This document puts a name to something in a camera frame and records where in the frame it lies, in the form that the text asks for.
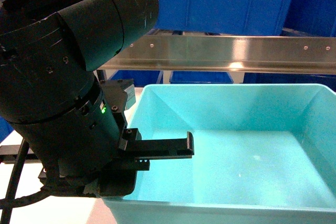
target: stainless steel rail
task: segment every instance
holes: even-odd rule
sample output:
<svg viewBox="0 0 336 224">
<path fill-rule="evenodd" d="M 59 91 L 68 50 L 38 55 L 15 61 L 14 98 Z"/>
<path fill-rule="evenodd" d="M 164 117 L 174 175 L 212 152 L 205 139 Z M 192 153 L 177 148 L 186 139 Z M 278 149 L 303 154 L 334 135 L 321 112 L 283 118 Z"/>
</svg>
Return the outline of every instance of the stainless steel rail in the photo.
<svg viewBox="0 0 336 224">
<path fill-rule="evenodd" d="M 336 38 L 146 35 L 101 69 L 336 74 Z"/>
</svg>

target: light blue plastic bin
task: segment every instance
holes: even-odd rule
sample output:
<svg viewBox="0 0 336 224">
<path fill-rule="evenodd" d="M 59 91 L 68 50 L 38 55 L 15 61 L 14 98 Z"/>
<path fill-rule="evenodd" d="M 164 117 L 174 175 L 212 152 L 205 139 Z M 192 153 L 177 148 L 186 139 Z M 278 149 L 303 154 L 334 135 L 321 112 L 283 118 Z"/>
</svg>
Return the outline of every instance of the light blue plastic bin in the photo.
<svg viewBox="0 0 336 224">
<path fill-rule="evenodd" d="M 336 95 L 319 84 L 147 86 L 129 127 L 194 135 L 192 159 L 151 161 L 118 224 L 335 224 Z"/>
</svg>

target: metal shelf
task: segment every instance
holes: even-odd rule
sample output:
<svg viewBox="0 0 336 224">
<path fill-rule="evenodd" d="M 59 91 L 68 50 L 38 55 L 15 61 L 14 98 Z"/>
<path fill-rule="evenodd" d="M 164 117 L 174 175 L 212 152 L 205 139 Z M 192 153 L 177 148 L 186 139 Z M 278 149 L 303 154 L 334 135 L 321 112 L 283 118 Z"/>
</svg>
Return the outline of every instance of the metal shelf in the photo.
<svg viewBox="0 0 336 224">
<path fill-rule="evenodd" d="M 336 38 L 146 35 L 100 69 L 336 74 Z"/>
</svg>

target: screw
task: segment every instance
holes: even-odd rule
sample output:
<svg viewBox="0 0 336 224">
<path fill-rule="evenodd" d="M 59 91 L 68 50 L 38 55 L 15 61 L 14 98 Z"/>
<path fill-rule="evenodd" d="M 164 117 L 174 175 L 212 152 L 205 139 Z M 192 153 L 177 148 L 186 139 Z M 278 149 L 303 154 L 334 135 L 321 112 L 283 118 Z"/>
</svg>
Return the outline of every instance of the screw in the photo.
<svg viewBox="0 0 336 224">
<path fill-rule="evenodd" d="M 117 112 L 118 111 L 118 107 L 117 106 L 113 106 L 112 107 L 112 112 Z"/>
<path fill-rule="evenodd" d="M 52 67 L 47 67 L 47 68 L 46 68 L 46 71 L 47 71 L 48 73 L 52 73 L 54 70 L 53 70 Z"/>
<path fill-rule="evenodd" d="M 89 114 L 89 111 L 90 111 L 90 110 L 89 110 L 89 107 L 87 107 L 86 105 L 80 108 L 80 113 L 81 113 L 82 115 L 87 115 L 87 114 Z"/>
<path fill-rule="evenodd" d="M 92 123 L 91 125 L 90 125 L 90 130 L 92 130 L 95 126 L 96 126 L 97 124 L 96 123 Z"/>
<path fill-rule="evenodd" d="M 68 63 L 69 63 L 69 58 L 68 58 L 67 56 L 64 56 L 64 57 L 63 57 L 63 62 L 64 62 L 65 64 L 68 64 Z"/>
</svg>

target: blue bin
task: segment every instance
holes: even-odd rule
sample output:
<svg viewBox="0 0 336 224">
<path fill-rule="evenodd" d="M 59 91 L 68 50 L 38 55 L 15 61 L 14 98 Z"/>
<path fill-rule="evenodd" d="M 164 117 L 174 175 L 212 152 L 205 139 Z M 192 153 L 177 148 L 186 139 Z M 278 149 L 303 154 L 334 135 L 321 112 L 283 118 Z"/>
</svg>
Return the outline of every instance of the blue bin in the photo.
<svg viewBox="0 0 336 224">
<path fill-rule="evenodd" d="M 336 75 L 332 74 L 245 73 L 244 83 L 318 83 L 336 91 Z"/>
<path fill-rule="evenodd" d="M 335 224 L 336 94 L 319 84 L 152 85 L 129 128 L 194 136 L 104 198 L 118 224 Z"/>
<path fill-rule="evenodd" d="M 286 28 L 316 36 L 336 36 L 336 0 L 292 0 Z"/>
<path fill-rule="evenodd" d="M 169 82 L 171 84 L 232 84 L 233 80 L 226 72 L 172 71 Z"/>
<path fill-rule="evenodd" d="M 159 0 L 156 28 L 280 35 L 291 0 Z"/>
<path fill-rule="evenodd" d="M 13 128 L 6 122 L 5 119 L 0 117 L 0 143 L 8 137 L 8 135 L 13 131 Z"/>
<path fill-rule="evenodd" d="M 162 84 L 163 71 L 152 70 L 118 70 L 110 80 L 134 79 L 135 87 L 145 87 L 149 84 Z"/>
</svg>

